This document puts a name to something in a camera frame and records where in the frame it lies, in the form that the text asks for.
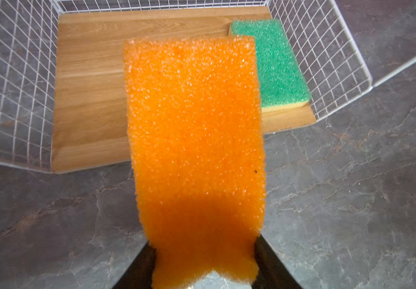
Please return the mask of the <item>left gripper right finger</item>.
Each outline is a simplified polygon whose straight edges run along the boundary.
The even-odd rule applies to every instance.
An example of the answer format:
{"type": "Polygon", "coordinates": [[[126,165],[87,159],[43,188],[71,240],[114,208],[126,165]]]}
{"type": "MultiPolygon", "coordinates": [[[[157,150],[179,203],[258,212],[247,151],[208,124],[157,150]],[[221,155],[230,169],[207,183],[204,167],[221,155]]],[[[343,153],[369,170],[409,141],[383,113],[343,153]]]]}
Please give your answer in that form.
{"type": "Polygon", "coordinates": [[[254,258],[259,271],[253,289],[302,289],[262,235],[255,242],[254,258]]]}

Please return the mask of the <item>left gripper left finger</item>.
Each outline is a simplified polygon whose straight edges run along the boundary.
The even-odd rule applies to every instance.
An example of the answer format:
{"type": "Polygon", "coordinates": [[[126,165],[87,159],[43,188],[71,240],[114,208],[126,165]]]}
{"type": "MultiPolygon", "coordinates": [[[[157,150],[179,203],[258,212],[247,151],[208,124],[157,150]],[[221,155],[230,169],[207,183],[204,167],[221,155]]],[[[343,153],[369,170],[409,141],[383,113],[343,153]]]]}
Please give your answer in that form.
{"type": "Polygon", "coordinates": [[[156,250],[146,242],[113,289],[151,289],[156,250]]]}

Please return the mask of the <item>orange sponge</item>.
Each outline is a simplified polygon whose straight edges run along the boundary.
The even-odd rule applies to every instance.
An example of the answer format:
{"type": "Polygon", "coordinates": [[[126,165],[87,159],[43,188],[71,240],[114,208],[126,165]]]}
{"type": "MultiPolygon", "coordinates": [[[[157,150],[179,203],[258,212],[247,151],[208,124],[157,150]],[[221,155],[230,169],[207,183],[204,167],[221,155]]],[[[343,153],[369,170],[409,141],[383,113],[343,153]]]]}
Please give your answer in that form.
{"type": "Polygon", "coordinates": [[[253,283],[266,197],[255,40],[132,39],[123,57],[152,287],[184,289],[211,272],[253,283]]]}

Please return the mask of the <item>light green sponge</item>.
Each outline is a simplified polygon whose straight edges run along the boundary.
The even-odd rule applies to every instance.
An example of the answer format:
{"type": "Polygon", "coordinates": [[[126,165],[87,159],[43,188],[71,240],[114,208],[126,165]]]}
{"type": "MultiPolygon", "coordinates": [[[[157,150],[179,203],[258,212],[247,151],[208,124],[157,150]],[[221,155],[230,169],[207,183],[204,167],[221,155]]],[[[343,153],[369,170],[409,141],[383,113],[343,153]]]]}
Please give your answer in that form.
{"type": "Polygon", "coordinates": [[[263,112],[303,107],[310,102],[307,82],[279,20],[235,20],[229,34],[255,39],[263,112]]]}

